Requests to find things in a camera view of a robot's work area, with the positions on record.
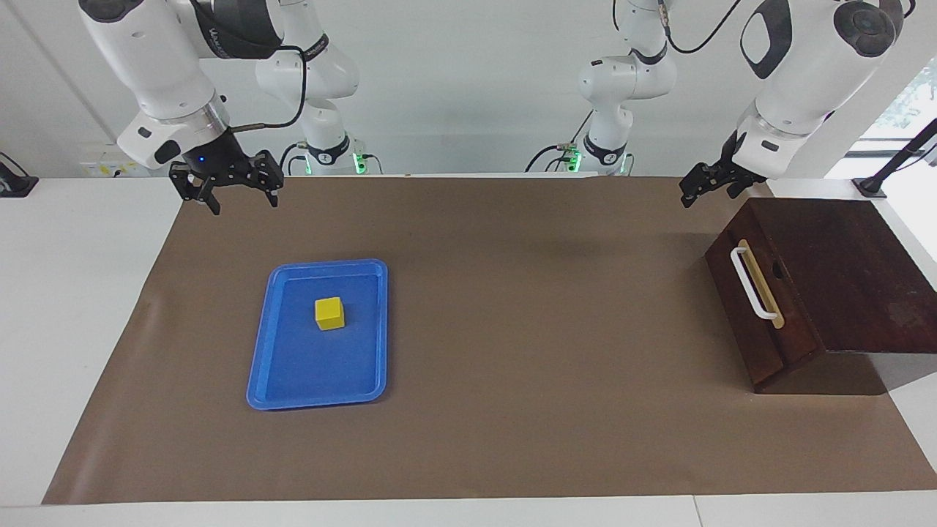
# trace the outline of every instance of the drawer handle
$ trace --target drawer handle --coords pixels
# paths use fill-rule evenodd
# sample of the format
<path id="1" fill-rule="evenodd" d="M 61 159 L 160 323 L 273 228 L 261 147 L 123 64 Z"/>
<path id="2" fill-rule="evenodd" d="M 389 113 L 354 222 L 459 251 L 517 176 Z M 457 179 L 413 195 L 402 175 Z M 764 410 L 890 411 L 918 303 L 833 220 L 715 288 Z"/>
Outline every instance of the drawer handle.
<path id="1" fill-rule="evenodd" d="M 732 249 L 729 257 L 736 268 L 739 281 L 742 282 L 742 288 L 749 298 L 751 309 L 758 315 L 758 318 L 771 321 L 775 329 L 783 328 L 784 317 L 781 315 L 781 309 L 778 307 L 778 302 L 775 300 L 771 288 L 767 285 L 765 275 L 762 274 L 761 268 L 758 267 L 758 263 L 751 253 L 749 243 L 746 240 L 739 241 L 738 247 Z"/>

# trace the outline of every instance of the yellow cube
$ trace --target yellow cube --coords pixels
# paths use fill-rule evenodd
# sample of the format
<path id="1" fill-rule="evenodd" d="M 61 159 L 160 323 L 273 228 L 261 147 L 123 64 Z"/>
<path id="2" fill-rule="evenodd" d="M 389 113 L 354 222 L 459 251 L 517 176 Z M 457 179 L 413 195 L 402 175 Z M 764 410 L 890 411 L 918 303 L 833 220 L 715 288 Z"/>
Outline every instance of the yellow cube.
<path id="1" fill-rule="evenodd" d="M 342 299 L 322 298 L 316 300 L 316 324 L 322 331 L 345 327 L 345 307 Z"/>

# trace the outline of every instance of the white table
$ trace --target white table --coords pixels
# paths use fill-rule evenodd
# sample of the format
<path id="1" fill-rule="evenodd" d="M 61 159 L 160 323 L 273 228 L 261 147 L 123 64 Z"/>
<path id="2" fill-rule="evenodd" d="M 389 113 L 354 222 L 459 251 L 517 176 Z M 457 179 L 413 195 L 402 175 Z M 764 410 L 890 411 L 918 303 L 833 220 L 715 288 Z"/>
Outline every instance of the white table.
<path id="1" fill-rule="evenodd" d="M 780 196 L 855 197 L 844 181 L 790 181 L 772 188 Z M 0 239 L 0 526 L 937 524 L 937 491 L 38 506 L 179 204 L 164 179 L 46 179 L 27 200 L 0 201 L 0 224 L 18 229 Z M 887 203 L 877 204 L 937 284 L 937 263 Z M 937 464 L 937 376 L 892 397 L 931 464 Z"/>

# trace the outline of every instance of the dark wooden box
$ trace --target dark wooden box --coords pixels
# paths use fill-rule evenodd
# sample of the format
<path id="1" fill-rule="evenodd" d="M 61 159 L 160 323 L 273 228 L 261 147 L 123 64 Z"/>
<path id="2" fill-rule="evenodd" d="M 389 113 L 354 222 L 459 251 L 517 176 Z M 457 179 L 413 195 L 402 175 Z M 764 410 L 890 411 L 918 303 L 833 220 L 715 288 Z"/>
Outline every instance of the dark wooden box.
<path id="1" fill-rule="evenodd" d="M 937 293 L 869 202 L 750 199 L 706 261 L 757 393 L 878 395 L 937 371 Z"/>

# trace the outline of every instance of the blue tray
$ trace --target blue tray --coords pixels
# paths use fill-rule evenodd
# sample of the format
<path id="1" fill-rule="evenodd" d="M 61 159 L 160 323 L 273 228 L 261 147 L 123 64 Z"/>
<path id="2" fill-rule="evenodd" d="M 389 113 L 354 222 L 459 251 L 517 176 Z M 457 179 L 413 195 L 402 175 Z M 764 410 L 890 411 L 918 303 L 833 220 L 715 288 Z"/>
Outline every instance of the blue tray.
<path id="1" fill-rule="evenodd" d="M 338 296 L 345 327 L 321 331 L 316 300 Z M 257 410 L 377 399 L 387 384 L 387 265 L 294 263 L 270 275 L 247 402 Z"/>

